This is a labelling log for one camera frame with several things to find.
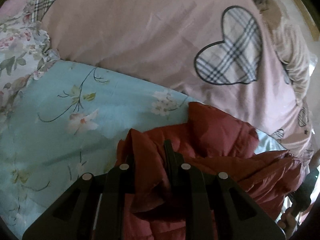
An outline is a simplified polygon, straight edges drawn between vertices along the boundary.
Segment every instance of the beige blanket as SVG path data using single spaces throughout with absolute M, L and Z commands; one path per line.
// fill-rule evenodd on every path
M 248 10 L 261 31 L 257 81 L 212 85 L 196 73 L 195 56 L 223 39 L 221 17 L 234 5 Z M 56 0 L 42 28 L 62 59 L 144 79 L 215 106 L 268 134 L 280 131 L 279 140 L 295 155 L 303 154 L 309 143 L 311 124 L 304 115 L 305 125 L 298 125 L 301 107 L 284 81 L 270 34 L 252 0 Z

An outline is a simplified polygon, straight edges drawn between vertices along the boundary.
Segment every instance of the bed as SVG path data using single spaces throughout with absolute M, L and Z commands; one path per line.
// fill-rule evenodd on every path
M 112 168 L 130 128 L 183 123 L 189 101 L 256 127 L 255 153 L 286 148 L 308 169 L 308 106 L 296 105 L 252 0 L 33 1 L 11 22 L 35 30 L 33 39 L 21 37 L 28 51 L 14 50 L 20 52 L 14 61 L 15 54 L 7 55 L 0 76 L 2 110 L 12 99 L 0 123 L 0 215 L 18 238 L 82 173 Z M 229 67 L 217 77 L 211 61 L 228 54 L 226 37 L 237 47 L 239 33 L 227 31 L 245 33 L 239 21 L 252 30 L 241 54 L 251 68 L 235 60 L 239 70 Z M 3 50 L 10 51 L 10 37 L 4 38 Z M 81 125 L 83 118 L 90 125 Z

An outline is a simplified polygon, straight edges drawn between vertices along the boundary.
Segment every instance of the plaid heart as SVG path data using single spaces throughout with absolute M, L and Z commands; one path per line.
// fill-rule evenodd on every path
M 223 41 L 198 52 L 198 76 L 213 85 L 249 84 L 257 80 L 262 58 L 262 37 L 255 18 L 239 6 L 227 8 L 221 20 Z

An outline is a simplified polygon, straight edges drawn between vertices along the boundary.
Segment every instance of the red garment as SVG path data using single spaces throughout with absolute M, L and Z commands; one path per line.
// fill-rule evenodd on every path
M 145 133 L 131 129 L 117 149 L 116 165 L 128 154 L 135 158 L 135 195 L 126 195 L 125 240 L 184 240 L 183 198 L 170 194 L 163 142 L 201 171 L 224 171 L 275 220 L 285 195 L 303 181 L 301 160 L 288 151 L 255 155 L 259 139 L 250 124 L 212 106 L 189 103 L 187 123 Z

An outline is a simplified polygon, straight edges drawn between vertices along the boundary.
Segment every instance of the person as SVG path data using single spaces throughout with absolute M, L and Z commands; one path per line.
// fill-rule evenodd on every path
M 282 214 L 281 219 L 278 221 L 278 226 L 285 231 L 286 239 L 289 239 L 295 231 L 297 231 L 298 222 L 291 214 L 292 208 L 289 207 Z

